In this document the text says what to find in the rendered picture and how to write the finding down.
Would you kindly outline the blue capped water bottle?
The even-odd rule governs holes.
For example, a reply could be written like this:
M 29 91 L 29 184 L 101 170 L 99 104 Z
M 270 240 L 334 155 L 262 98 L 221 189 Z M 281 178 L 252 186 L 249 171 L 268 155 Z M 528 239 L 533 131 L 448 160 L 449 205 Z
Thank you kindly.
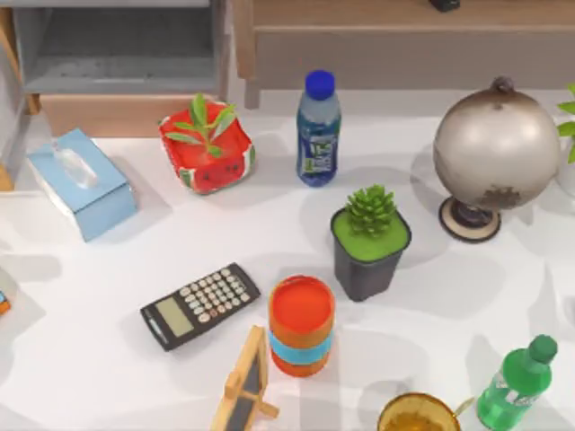
M 296 174 L 310 187 L 329 183 L 338 170 L 341 106 L 333 73 L 323 69 L 305 78 L 296 114 Z

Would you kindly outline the black pot with succulent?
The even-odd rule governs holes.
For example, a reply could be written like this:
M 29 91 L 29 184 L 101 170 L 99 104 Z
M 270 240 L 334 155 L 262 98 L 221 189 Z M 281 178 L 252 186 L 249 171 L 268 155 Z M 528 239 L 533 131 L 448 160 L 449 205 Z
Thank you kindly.
M 386 291 L 412 238 L 394 193 L 381 184 L 354 191 L 330 229 L 334 274 L 347 297 L 358 303 Z

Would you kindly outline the red watermelon plant pot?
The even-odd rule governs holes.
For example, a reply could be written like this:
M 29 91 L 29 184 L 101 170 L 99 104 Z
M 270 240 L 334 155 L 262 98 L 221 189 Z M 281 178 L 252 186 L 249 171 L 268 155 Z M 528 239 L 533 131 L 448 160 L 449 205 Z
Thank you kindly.
M 256 159 L 235 106 L 196 94 L 189 108 L 159 122 L 164 148 L 186 187 L 207 195 L 247 177 Z

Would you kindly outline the orange can with blue band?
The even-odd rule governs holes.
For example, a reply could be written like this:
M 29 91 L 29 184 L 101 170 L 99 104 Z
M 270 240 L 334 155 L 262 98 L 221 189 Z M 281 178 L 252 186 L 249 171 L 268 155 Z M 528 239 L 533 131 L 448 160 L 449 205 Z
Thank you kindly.
M 269 299 L 271 357 L 283 373 L 307 377 L 326 365 L 332 348 L 335 298 L 316 277 L 279 282 Z

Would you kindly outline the black calculator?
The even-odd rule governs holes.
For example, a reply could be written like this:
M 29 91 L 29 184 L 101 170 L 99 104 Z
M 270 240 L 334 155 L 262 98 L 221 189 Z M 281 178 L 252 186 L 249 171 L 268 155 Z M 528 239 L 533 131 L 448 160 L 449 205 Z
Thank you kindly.
M 237 263 L 182 286 L 140 309 L 153 337 L 171 351 L 212 330 L 261 296 Z

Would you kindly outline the wooden framed blackboard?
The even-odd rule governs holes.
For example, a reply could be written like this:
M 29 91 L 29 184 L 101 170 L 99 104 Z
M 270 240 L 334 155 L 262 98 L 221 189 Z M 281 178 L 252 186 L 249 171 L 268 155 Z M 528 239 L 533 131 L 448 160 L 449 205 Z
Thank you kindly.
M 226 379 L 209 431 L 251 431 L 259 414 L 277 418 L 279 408 L 263 399 L 268 380 L 266 330 L 252 326 L 235 367 Z

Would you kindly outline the pale wooden drawer front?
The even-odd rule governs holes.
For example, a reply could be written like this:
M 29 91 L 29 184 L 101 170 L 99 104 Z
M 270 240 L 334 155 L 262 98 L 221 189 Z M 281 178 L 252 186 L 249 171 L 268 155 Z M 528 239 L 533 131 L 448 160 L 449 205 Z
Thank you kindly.
M 79 128 L 92 137 L 156 137 L 158 122 L 186 110 L 191 94 L 42 94 L 52 134 Z

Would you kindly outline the light blue tissue box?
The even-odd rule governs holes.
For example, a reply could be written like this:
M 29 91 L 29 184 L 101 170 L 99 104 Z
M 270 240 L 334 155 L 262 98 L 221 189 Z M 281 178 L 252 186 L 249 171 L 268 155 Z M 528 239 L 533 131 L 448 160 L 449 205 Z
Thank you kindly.
M 36 181 L 89 242 L 137 212 L 127 177 L 82 130 L 28 153 Z

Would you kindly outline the wooden shelf unit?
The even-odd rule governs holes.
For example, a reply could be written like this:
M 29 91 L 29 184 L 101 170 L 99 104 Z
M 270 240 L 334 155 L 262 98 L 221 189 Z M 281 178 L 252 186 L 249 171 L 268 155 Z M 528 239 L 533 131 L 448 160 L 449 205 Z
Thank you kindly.
M 332 71 L 345 110 L 435 116 L 505 75 L 554 109 L 575 83 L 575 0 L 227 0 L 229 95 L 292 114 L 306 73 Z

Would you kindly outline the silver globe on stand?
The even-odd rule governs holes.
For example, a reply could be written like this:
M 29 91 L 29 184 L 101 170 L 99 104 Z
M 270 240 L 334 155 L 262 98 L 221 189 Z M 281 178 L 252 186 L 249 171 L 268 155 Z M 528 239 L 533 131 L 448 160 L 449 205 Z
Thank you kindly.
M 506 76 L 455 103 L 440 121 L 432 148 L 449 193 L 438 220 L 453 237 L 486 242 L 501 211 L 537 198 L 555 177 L 561 143 L 553 118 Z

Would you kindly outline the amber glass cup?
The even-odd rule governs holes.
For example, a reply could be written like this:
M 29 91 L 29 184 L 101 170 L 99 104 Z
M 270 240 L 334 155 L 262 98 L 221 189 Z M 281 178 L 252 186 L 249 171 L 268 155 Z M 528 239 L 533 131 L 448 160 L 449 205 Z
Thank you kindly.
M 474 401 L 474 397 L 469 398 L 452 410 L 432 395 L 408 392 L 386 404 L 376 431 L 462 431 L 458 416 Z

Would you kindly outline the grey cabinet with dark inside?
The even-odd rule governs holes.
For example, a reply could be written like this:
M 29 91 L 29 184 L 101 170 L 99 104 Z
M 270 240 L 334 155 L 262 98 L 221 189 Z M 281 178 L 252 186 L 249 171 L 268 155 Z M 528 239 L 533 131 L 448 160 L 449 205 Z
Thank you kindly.
M 15 115 L 45 116 L 42 94 L 224 99 L 225 20 L 226 0 L 0 0 Z

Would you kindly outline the green bottle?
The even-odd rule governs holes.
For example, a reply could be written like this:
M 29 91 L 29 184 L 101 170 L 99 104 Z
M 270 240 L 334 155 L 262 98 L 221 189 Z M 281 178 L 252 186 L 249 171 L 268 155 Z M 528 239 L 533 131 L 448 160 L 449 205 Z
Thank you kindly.
M 540 334 L 527 347 L 510 351 L 477 400 L 477 416 L 491 431 L 509 431 L 549 388 L 551 362 L 558 353 L 554 338 Z

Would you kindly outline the white pot with green plant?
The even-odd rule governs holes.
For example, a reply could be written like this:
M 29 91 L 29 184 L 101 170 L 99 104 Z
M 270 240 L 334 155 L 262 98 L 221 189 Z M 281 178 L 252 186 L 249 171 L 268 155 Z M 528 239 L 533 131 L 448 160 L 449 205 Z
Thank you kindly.
M 556 182 L 567 195 L 575 199 L 575 82 L 568 84 L 567 88 L 572 99 L 557 105 L 560 111 L 570 117 L 557 125 L 564 148 Z

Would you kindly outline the orange and blue box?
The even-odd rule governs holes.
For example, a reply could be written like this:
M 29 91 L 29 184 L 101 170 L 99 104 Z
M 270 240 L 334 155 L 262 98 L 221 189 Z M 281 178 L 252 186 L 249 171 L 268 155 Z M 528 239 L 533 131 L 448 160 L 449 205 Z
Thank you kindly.
M 9 312 L 12 308 L 11 302 L 6 295 L 6 281 L 2 271 L 0 271 L 0 317 Z

